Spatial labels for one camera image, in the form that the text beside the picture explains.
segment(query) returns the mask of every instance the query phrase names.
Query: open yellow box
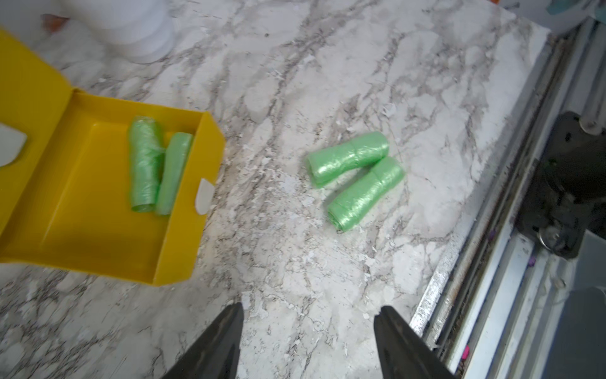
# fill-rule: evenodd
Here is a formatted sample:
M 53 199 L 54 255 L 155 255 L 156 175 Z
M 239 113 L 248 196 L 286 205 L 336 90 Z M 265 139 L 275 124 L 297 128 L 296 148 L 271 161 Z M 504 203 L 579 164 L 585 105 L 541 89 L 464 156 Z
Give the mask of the open yellow box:
M 0 262 L 40 264 L 161 286 L 191 276 L 225 138 L 208 112 L 89 95 L 0 29 L 0 122 L 27 134 L 0 167 Z M 195 134 L 173 212 L 130 210 L 127 129 L 157 120 L 165 146 Z

